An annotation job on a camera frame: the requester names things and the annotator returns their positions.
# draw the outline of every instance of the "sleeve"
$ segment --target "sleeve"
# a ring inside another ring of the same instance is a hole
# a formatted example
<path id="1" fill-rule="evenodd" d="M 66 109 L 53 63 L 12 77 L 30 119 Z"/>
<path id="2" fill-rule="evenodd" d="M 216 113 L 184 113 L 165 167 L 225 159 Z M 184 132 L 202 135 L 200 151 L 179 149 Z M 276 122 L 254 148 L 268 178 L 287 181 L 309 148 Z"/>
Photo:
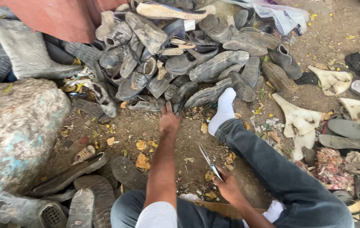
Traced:
<path id="1" fill-rule="evenodd" d="M 168 202 L 154 202 L 141 212 L 135 228 L 177 228 L 176 209 Z"/>

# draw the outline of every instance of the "jeans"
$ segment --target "jeans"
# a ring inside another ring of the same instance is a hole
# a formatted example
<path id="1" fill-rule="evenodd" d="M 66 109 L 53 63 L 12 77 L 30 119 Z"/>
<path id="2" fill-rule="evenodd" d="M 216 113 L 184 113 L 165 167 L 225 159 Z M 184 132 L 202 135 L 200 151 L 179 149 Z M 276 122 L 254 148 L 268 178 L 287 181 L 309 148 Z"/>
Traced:
<path id="1" fill-rule="evenodd" d="M 273 224 L 278 228 L 354 228 L 347 206 L 315 178 L 277 153 L 261 138 L 248 131 L 237 119 L 225 121 L 215 137 L 244 161 L 270 194 L 286 209 Z M 114 228 L 133 228 L 145 202 L 141 191 L 119 197 L 111 210 Z M 191 202 L 178 199 L 179 228 L 242 228 L 241 220 L 222 217 Z"/>

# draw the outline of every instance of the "red cloth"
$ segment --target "red cloth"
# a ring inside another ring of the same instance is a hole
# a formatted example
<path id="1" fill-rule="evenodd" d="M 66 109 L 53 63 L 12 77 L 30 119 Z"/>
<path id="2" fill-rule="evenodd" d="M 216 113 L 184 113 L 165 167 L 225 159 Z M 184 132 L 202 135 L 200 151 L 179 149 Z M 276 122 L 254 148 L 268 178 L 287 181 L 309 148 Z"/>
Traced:
<path id="1" fill-rule="evenodd" d="M 127 0 L 0 0 L 30 28 L 69 42 L 91 43 L 101 12 Z"/>

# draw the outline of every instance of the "foot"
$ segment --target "foot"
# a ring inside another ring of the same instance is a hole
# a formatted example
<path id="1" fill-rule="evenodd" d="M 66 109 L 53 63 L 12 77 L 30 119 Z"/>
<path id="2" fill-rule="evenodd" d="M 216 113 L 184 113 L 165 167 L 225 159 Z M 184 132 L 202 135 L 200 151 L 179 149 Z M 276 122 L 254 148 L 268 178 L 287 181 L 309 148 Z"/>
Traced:
<path id="1" fill-rule="evenodd" d="M 218 111 L 212 118 L 208 125 L 208 132 L 215 135 L 218 127 L 225 121 L 235 118 L 233 112 L 233 100 L 236 97 L 236 92 L 232 88 L 227 88 L 225 92 L 218 99 Z"/>

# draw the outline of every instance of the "white plastic bag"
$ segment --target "white plastic bag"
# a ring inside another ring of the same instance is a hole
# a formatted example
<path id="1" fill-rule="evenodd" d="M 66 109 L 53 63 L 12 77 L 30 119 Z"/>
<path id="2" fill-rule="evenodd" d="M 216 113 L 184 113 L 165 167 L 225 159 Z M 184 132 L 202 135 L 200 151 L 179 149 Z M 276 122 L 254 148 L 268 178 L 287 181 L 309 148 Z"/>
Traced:
<path id="1" fill-rule="evenodd" d="M 221 0 L 225 3 L 238 4 L 243 8 L 254 8 L 257 15 L 261 18 L 273 17 L 275 26 L 283 35 L 287 35 L 298 24 L 299 33 L 304 33 L 307 29 L 306 22 L 309 20 L 308 12 L 294 7 L 272 5 L 264 0 Z"/>

